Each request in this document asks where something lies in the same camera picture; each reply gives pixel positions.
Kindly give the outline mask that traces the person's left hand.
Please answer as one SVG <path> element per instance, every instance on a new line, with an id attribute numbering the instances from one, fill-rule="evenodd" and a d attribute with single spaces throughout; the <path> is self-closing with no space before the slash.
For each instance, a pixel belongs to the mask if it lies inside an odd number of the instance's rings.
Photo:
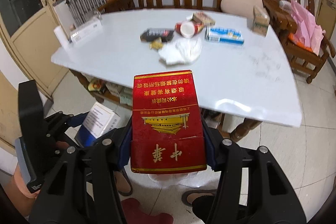
<path id="1" fill-rule="evenodd" d="M 18 164 L 9 183 L 4 187 L 4 190 L 12 204 L 21 213 L 21 215 L 28 217 L 40 190 L 31 193 L 27 189 Z"/>

